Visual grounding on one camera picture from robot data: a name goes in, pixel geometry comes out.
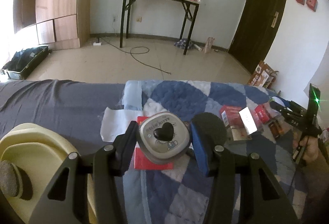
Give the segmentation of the person's right hand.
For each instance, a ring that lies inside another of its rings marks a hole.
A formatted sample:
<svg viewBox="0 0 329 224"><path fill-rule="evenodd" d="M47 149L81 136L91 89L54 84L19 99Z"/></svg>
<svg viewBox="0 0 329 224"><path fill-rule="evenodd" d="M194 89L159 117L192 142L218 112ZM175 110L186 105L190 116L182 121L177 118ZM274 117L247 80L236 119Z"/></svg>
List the person's right hand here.
<svg viewBox="0 0 329 224"><path fill-rule="evenodd" d="M319 143L318 137L305 136L303 139L295 139L293 141L293 147L297 148L298 146L305 147L305 151L302 159L306 164L314 162L319 156Z"/></svg>

